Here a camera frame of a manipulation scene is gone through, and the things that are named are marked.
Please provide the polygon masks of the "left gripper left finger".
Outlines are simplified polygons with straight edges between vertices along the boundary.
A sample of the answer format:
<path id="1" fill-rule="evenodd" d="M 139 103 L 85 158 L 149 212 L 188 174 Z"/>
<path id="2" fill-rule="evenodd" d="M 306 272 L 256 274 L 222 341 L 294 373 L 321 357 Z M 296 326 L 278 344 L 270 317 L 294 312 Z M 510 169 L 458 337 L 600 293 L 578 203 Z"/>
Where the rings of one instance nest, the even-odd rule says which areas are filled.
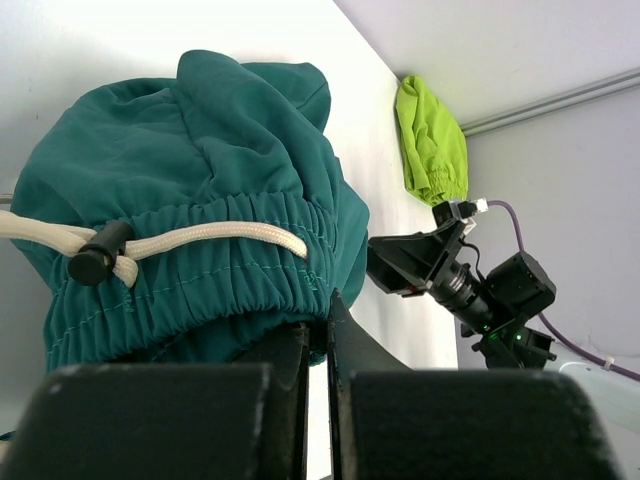
<path id="1" fill-rule="evenodd" d="M 5 479 L 302 479 L 309 331 L 288 324 L 230 364 L 76 365 L 36 391 Z"/>

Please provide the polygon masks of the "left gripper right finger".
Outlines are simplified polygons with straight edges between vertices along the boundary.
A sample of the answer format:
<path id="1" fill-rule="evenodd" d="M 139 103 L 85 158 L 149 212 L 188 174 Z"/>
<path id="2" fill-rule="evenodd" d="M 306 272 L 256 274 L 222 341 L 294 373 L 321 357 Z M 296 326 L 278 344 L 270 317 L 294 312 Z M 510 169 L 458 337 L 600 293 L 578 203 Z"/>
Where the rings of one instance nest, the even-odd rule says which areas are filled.
<path id="1" fill-rule="evenodd" d="M 620 479 L 585 391 L 540 370 L 414 370 L 334 292 L 327 320 L 337 479 Z"/>

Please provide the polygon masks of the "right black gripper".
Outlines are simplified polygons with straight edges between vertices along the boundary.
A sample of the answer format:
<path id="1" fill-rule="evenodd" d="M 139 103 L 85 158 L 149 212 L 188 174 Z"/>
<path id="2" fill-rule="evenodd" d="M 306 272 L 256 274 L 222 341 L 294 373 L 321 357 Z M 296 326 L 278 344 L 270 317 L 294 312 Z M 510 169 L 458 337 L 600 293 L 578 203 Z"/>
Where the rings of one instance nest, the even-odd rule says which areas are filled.
<path id="1" fill-rule="evenodd" d="M 456 257 L 464 226 L 452 221 L 428 233 L 369 239 L 367 274 L 386 294 L 426 291 L 465 325 L 497 325 L 500 307 L 488 288 Z"/>

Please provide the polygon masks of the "lime green shorts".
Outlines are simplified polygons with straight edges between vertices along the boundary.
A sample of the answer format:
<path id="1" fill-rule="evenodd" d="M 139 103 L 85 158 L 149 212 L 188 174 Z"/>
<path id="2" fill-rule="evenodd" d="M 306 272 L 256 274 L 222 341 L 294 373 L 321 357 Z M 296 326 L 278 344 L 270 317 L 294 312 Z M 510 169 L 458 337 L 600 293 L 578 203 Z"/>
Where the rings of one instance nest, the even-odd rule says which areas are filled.
<path id="1" fill-rule="evenodd" d="M 466 137 L 448 108 L 417 75 L 405 77 L 395 102 L 406 190 L 430 207 L 469 191 Z"/>

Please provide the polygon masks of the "teal green shorts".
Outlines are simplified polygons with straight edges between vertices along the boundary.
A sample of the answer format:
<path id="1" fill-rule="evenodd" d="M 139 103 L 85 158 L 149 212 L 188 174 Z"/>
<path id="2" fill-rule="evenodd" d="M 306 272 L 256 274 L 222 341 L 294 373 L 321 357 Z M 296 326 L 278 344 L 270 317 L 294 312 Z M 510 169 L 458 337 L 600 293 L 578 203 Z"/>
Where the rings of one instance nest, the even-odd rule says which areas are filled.
<path id="1" fill-rule="evenodd" d="M 226 221 L 284 229 L 307 258 L 248 238 L 199 240 L 143 259 L 132 286 L 94 287 L 68 259 L 20 241 L 52 293 L 47 366 L 227 362 L 285 323 L 320 321 L 366 276 L 369 211 L 343 177 L 324 129 L 331 96 L 309 63 L 240 63 L 209 51 L 181 57 L 174 78 L 92 90 L 33 150 L 11 211 L 137 238 Z"/>

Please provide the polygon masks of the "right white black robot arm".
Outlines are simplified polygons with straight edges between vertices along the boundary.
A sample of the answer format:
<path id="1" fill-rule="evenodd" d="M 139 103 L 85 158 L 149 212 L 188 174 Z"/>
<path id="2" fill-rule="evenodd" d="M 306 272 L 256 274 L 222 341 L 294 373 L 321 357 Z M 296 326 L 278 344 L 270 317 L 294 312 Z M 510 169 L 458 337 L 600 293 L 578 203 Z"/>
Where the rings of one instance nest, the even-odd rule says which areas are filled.
<path id="1" fill-rule="evenodd" d="M 457 256 L 471 223 L 450 220 L 430 233 L 376 236 L 368 242 L 367 273 L 387 294 L 430 295 L 461 323 L 463 337 L 490 369 L 547 369 L 576 379 L 612 423 L 639 430 L 639 385 L 580 357 L 553 352 L 551 336 L 527 327 L 556 298 L 556 287 L 528 253 L 516 253 L 488 275 Z"/>

